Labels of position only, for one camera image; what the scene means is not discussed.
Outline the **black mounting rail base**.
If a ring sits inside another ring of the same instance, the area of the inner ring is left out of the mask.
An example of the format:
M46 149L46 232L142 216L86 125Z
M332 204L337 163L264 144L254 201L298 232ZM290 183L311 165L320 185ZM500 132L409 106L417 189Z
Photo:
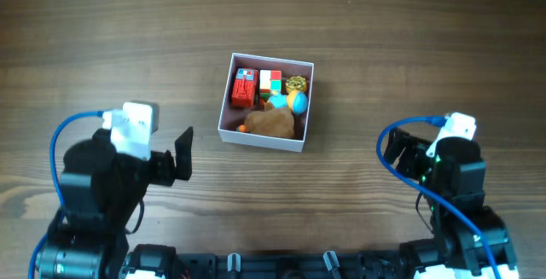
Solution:
M178 254L173 247L139 245L125 259L121 278L282 279L413 278L426 264L415 251L364 251L321 254Z

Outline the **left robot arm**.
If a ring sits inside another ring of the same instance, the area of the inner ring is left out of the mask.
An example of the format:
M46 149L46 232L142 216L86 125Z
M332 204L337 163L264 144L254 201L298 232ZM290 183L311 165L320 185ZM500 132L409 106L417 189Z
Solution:
M192 174L194 131L173 152L148 160L118 152L108 130L65 153L60 190L64 203L47 230L34 267L41 278L116 278L128 252L126 224L149 185L170 187Z

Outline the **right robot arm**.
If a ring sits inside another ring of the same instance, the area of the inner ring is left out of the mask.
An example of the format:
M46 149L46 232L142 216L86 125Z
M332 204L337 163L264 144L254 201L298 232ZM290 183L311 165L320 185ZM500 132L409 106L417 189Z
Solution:
M398 124L376 143L381 164L417 190L431 212L433 237L400 247L412 278L517 278L518 260L507 225L485 204L486 164L473 127L442 125L428 141Z

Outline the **brown plush capybara toy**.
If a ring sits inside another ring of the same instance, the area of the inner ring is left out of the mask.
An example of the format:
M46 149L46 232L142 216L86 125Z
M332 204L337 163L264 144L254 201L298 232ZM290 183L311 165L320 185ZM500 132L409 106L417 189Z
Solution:
M248 114L236 130L260 136L292 139L294 116L288 107L275 108L267 103L264 111L253 111Z

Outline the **white box pink interior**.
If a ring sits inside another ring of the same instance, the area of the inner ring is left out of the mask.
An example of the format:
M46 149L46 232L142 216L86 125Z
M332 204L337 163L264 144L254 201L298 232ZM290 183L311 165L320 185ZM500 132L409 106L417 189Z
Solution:
M239 68L250 67L258 70L280 70L283 79L290 76L302 76L306 78L308 84L308 89L306 91L308 106L307 110L302 115L294 118L294 139L260 136L235 130L238 125L243 123L246 116L251 112L251 109L233 108L231 106L231 91L235 82L236 71ZM218 133L222 141L301 153L305 145L308 120L311 112L314 70L315 64L308 61L295 61L268 56L233 53L229 64L224 99L218 120Z

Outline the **red toy truck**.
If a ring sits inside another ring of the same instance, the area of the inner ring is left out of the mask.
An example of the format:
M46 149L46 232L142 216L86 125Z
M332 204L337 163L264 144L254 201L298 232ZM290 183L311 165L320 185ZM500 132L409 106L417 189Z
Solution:
M231 92L231 104L236 108L253 108L256 104L256 91L259 71L253 68L238 68Z

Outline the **yellow duck toy blue hat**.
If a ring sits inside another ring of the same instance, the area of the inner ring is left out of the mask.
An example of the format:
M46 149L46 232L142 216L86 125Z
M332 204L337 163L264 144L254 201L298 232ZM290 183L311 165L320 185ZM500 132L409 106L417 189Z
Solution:
M293 114L305 113L309 100L303 91L293 90L288 95L274 95L267 101L273 108L289 108Z

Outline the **yellow toy wheel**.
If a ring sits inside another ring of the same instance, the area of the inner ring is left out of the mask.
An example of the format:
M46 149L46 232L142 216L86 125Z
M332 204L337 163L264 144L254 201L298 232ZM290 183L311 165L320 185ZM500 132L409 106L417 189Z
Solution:
M293 91L306 92L307 88L307 80L302 76L292 76L285 81L285 89L288 94Z

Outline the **small colourful puzzle cube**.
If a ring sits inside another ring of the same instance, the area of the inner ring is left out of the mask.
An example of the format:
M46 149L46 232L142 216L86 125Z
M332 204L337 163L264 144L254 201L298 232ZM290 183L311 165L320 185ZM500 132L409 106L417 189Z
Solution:
M267 101L271 96L282 92L282 72L280 70L259 71L259 95Z

